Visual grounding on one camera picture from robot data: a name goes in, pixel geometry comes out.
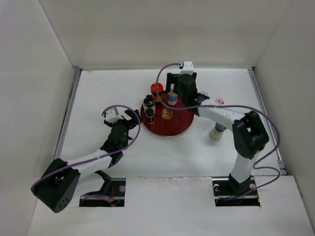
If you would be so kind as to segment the black-cap white powder bottle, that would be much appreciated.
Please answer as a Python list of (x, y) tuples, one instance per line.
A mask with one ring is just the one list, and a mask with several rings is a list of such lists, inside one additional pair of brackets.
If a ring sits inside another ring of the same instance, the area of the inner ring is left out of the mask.
[(155, 101), (151, 95), (146, 95), (146, 97), (143, 100), (143, 107), (144, 110), (151, 108), (153, 109), (153, 111), (155, 111)]

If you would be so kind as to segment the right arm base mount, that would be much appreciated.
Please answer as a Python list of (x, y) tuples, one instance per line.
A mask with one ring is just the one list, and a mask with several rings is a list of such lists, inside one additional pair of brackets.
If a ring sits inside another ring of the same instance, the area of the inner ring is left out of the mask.
[(253, 177), (241, 188), (234, 187), (228, 178), (212, 179), (215, 206), (259, 207), (260, 199)]

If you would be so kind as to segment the pink-lid jar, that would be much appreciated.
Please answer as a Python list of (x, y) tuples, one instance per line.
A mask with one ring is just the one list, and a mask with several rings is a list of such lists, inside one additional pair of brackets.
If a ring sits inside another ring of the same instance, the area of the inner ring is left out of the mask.
[(224, 101), (220, 98), (216, 99), (215, 100), (216, 103), (218, 103), (219, 105), (223, 105), (224, 104)]

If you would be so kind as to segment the red-lid chili sauce jar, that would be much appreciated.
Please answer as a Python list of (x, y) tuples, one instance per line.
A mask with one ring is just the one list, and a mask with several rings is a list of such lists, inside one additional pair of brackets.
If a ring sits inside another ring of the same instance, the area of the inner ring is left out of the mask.
[(152, 98), (157, 106), (161, 105), (160, 99), (158, 98), (158, 95), (161, 98), (162, 92), (163, 92), (163, 85), (161, 83), (153, 83), (150, 87)]

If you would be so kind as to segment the small black-lid spice jar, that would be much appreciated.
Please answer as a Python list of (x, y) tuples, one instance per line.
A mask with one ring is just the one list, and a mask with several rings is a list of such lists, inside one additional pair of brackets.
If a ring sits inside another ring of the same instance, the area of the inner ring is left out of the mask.
[(154, 114), (155, 114), (155, 109), (153, 109), (153, 108), (147, 108), (146, 109), (145, 115), (147, 117), (147, 123), (148, 124), (154, 123)]

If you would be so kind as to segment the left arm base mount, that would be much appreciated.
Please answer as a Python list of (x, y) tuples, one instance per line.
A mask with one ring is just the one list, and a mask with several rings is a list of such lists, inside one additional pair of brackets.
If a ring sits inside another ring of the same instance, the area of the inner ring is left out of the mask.
[(124, 207), (126, 178), (111, 178), (102, 170), (95, 173), (101, 176), (103, 185), (97, 191), (81, 195), (79, 207)]

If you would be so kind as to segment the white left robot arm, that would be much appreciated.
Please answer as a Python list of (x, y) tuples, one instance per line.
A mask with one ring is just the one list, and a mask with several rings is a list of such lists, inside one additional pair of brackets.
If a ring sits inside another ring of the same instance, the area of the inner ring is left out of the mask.
[(52, 212), (64, 210), (76, 194), (79, 181), (90, 174), (99, 174), (103, 179), (94, 183), (93, 193), (88, 198), (112, 202), (113, 198), (106, 196), (110, 192), (111, 178), (103, 172), (116, 165), (123, 156), (123, 151), (129, 148), (135, 139), (129, 136), (129, 131), (141, 126), (138, 110), (125, 107), (126, 119), (119, 115), (117, 106), (110, 106), (103, 111), (104, 123), (110, 127), (110, 134), (105, 143), (92, 154), (72, 160), (63, 161), (60, 158), (51, 162), (43, 176), (31, 186), (31, 192)]

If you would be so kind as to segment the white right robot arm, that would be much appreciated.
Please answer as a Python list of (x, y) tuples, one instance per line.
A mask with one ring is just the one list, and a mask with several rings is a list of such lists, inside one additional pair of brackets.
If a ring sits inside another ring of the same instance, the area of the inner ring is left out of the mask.
[(222, 133), (230, 130), (233, 134), (237, 158), (228, 177), (228, 189), (233, 194), (241, 194), (251, 183), (252, 169), (259, 153), (269, 142), (269, 136), (260, 118), (260, 110), (249, 107), (249, 112), (234, 110), (233, 105), (220, 105), (209, 96), (198, 92), (196, 75), (167, 74), (166, 92), (174, 90), (182, 103), (183, 109), (190, 113), (207, 118), (216, 123), (214, 131)]

